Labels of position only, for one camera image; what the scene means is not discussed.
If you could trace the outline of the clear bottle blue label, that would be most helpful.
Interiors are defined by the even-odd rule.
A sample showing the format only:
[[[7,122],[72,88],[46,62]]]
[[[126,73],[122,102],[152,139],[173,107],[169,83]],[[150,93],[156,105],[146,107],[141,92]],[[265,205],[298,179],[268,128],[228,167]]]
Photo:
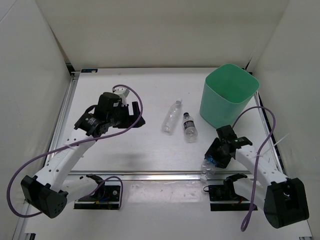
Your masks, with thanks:
[[[208,180],[212,180],[217,171],[217,163],[216,161],[209,156],[205,158],[200,166],[200,180],[202,182],[206,182]]]

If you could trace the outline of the clear bottle white cap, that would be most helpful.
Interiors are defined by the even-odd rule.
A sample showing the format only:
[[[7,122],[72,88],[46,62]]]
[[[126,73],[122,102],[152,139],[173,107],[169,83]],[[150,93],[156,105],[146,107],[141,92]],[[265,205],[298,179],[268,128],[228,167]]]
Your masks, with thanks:
[[[176,124],[182,112],[182,102],[182,99],[178,98],[169,108],[162,122],[161,131],[167,135],[172,135],[176,128]]]

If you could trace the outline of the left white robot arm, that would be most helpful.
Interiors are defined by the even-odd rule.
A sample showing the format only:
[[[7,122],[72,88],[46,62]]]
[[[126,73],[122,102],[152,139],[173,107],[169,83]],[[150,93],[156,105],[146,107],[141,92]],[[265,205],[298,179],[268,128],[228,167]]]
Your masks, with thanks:
[[[146,123],[140,98],[132,102],[133,113],[129,113],[129,92],[128,87],[122,86],[101,94],[98,103],[88,107],[77,120],[64,146],[56,151],[53,158],[34,176],[26,175],[21,180],[24,198],[30,205],[53,219],[69,202],[87,195],[93,200],[103,198],[104,181],[97,175],[88,174],[72,184],[65,180],[84,153],[101,140],[109,128],[126,132]]]

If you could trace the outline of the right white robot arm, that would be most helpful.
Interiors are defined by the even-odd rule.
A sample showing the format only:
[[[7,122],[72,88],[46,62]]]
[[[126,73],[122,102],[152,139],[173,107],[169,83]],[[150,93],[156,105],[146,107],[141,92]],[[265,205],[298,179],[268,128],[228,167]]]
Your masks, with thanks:
[[[230,125],[216,131],[217,137],[205,153],[205,159],[220,169],[225,169],[234,159],[246,167],[256,181],[237,173],[220,185],[209,185],[212,202],[251,201],[255,209],[263,210],[269,224],[276,229],[309,218],[305,186],[299,178],[289,178],[258,157],[252,142],[247,137],[237,137]]]

